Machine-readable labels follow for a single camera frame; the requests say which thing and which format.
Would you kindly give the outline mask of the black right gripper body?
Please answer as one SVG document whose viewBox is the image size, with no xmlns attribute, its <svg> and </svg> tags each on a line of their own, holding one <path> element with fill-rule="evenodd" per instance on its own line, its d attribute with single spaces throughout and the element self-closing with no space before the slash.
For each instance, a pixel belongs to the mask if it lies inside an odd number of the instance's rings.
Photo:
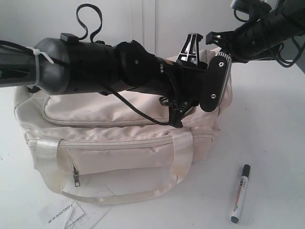
<svg viewBox="0 0 305 229">
<path fill-rule="evenodd" d="M 230 55 L 235 60 L 240 60 L 241 57 L 233 50 L 233 31 L 224 32 L 209 32 L 205 37 L 205 44 L 215 44 L 225 54 Z"/>
</svg>

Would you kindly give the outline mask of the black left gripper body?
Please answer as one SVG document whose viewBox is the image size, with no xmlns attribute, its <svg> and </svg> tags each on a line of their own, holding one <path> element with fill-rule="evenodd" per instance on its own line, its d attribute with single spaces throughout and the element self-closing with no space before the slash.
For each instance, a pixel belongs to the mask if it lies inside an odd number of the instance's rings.
<svg viewBox="0 0 305 229">
<path fill-rule="evenodd" d="M 208 64 L 186 61 L 158 61 L 160 104 L 169 112 L 188 112 L 199 106 L 210 111 Z"/>
</svg>

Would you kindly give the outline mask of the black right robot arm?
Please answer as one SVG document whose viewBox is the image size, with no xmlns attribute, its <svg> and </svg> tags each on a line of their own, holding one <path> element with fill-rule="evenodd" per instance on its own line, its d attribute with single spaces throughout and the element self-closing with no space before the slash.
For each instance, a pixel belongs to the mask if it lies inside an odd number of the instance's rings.
<svg viewBox="0 0 305 229">
<path fill-rule="evenodd" d="M 284 67 L 290 67 L 299 60 L 304 45 L 295 43 L 298 54 L 290 62 L 285 61 L 280 53 L 286 40 L 294 40 L 305 33 L 303 0 L 284 0 L 274 9 L 263 0 L 234 0 L 231 8 L 249 18 L 233 31 L 208 33 L 207 45 L 217 45 L 232 57 L 233 62 L 276 60 Z"/>
</svg>

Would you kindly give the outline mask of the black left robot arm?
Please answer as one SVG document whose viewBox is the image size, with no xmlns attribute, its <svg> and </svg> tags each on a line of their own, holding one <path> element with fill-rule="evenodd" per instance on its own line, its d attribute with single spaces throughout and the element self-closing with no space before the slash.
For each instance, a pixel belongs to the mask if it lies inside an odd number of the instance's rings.
<svg viewBox="0 0 305 229">
<path fill-rule="evenodd" d="M 122 91 L 158 95 L 169 108 L 166 125 L 178 128 L 186 113 L 202 103 L 207 69 L 205 62 L 167 62 L 137 41 L 111 46 L 63 33 L 34 47 L 0 42 L 1 87 L 25 86 L 50 95 L 112 94 L 127 106 Z"/>
</svg>

